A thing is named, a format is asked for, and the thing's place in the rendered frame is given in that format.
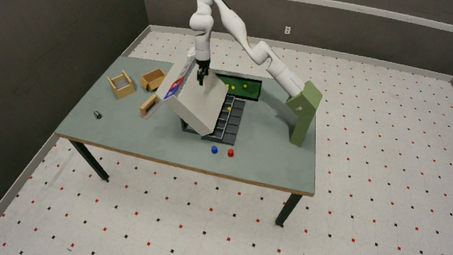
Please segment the open brown cardboard box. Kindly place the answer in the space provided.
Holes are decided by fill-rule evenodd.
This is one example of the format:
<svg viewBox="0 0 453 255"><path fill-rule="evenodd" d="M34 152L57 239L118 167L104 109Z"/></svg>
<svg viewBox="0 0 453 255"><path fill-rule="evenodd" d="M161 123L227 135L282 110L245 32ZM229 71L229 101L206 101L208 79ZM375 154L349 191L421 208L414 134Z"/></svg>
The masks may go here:
<svg viewBox="0 0 453 255"><path fill-rule="evenodd" d="M166 76L164 76L164 75L166 75L166 74L161 69L155 69L149 73L142 75L142 77L140 79L140 84L145 89L148 89L150 92L155 91L158 89L158 86L160 86L162 81L165 79ZM159 78L159 77L161 77L161 78ZM156 81L154 81L154 80L156 80ZM153 81L153 82L151 82L151 81ZM148 84L148 83L150 83L150 84Z"/></svg>

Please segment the tan cardboard box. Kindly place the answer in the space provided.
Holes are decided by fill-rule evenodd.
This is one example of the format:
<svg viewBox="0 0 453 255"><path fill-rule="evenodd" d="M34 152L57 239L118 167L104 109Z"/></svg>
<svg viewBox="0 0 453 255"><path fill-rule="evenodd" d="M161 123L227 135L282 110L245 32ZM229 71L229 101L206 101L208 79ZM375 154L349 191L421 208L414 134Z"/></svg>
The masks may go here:
<svg viewBox="0 0 453 255"><path fill-rule="evenodd" d="M127 79L125 79L125 76L127 77ZM109 83L112 84L113 87L111 88L114 92L116 92L118 99L124 98L135 92L132 81L124 71L122 71L122 74L120 76L117 76L113 79L110 79L110 77L107 78Z"/></svg>

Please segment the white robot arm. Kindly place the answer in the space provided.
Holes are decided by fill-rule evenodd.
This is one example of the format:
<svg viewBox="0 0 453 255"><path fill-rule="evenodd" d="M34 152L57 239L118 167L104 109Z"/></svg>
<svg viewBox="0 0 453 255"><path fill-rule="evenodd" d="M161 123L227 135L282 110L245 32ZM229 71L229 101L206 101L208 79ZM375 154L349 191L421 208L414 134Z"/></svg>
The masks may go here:
<svg viewBox="0 0 453 255"><path fill-rule="evenodd" d="M190 18L190 28L194 31L205 31L195 36L195 47L187 54L187 59L196 57L198 60L208 60L211 57L210 35L214 25L211 17L211 8L216 3L219 8L221 20L226 30L247 52L249 57L257 64L262 65L269 57L271 58L267 72L273 79L293 98L303 91L305 84L264 42L260 41L253 49L248 43L244 22L229 8L224 0L197 0L197 12ZM200 6L201 4L201 6ZM205 16L197 16L205 15Z"/></svg>

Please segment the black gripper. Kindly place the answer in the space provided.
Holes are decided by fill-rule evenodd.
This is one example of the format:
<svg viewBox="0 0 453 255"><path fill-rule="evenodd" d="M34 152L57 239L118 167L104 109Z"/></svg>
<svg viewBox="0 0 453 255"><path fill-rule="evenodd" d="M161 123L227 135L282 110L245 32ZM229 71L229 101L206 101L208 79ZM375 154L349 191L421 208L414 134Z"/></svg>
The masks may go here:
<svg viewBox="0 0 453 255"><path fill-rule="evenodd" d="M209 66L211 62L211 57L208 60L198 60L195 58L196 63L199 65L199 70L197 70L197 81L199 81L199 85L203 86L204 85L204 76L209 75ZM202 74L204 73L204 74ZM200 79L201 78L201 79Z"/></svg>

